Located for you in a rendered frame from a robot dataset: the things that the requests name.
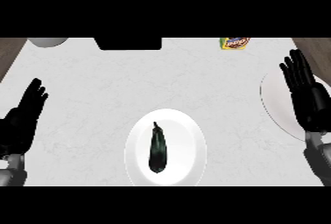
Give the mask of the dark eggplant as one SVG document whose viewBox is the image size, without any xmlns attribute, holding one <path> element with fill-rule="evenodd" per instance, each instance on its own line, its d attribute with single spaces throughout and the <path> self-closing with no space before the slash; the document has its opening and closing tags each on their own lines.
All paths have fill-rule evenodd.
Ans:
<svg viewBox="0 0 331 224">
<path fill-rule="evenodd" d="M 154 123 L 149 145 L 149 169 L 159 173 L 167 166 L 167 144 L 161 126 Z"/>
</svg>

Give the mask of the white round plate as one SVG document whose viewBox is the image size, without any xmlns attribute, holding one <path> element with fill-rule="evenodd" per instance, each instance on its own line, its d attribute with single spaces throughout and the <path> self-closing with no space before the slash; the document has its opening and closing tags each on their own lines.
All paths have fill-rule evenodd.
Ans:
<svg viewBox="0 0 331 224">
<path fill-rule="evenodd" d="M 306 140 L 306 132 L 295 120 L 291 93 L 281 72 L 267 73 L 260 84 L 263 108 L 279 129 L 298 141 Z"/>
</svg>

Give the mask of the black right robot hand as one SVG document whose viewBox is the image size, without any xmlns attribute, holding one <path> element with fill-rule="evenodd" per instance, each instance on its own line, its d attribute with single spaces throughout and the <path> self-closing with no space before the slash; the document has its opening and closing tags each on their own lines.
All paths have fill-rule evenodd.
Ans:
<svg viewBox="0 0 331 224">
<path fill-rule="evenodd" d="M 289 51 L 279 67 L 301 128 L 309 132 L 331 132 L 331 94 L 316 81 L 306 56 L 298 49 Z"/>
</svg>

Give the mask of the white oval plate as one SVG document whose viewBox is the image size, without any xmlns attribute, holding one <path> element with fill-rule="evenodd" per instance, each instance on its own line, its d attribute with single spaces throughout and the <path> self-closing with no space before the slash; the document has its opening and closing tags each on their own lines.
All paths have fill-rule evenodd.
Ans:
<svg viewBox="0 0 331 224">
<path fill-rule="evenodd" d="M 202 130 L 179 110 L 151 111 L 127 138 L 124 164 L 134 186 L 196 186 L 207 165 Z"/>
</svg>

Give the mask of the grey round bowl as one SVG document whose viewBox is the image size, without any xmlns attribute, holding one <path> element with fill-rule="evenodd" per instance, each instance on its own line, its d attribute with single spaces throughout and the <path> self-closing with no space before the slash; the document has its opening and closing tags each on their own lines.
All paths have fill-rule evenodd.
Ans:
<svg viewBox="0 0 331 224">
<path fill-rule="evenodd" d="M 37 47 L 49 48 L 60 45 L 68 38 L 28 38 L 28 40 Z"/>
</svg>

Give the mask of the yellow snack box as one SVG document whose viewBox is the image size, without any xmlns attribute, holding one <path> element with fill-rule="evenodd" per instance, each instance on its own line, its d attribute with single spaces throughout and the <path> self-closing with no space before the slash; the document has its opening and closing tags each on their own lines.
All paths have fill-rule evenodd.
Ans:
<svg viewBox="0 0 331 224">
<path fill-rule="evenodd" d="M 223 50 L 242 50 L 250 42 L 250 38 L 220 38 Z"/>
</svg>

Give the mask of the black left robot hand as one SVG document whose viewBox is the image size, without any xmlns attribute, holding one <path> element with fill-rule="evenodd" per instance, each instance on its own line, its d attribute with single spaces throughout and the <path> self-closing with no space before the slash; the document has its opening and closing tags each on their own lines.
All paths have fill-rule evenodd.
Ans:
<svg viewBox="0 0 331 224">
<path fill-rule="evenodd" d="M 46 100 L 46 88 L 41 80 L 34 78 L 18 106 L 0 118 L 0 158 L 10 154 L 25 154 L 29 150 Z"/>
</svg>

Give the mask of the black appliance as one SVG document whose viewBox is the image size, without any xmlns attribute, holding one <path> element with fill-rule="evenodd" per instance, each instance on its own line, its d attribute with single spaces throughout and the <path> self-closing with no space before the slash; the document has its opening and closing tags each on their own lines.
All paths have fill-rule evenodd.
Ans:
<svg viewBox="0 0 331 224">
<path fill-rule="evenodd" d="M 105 51 L 159 50 L 161 38 L 94 38 Z"/>
</svg>

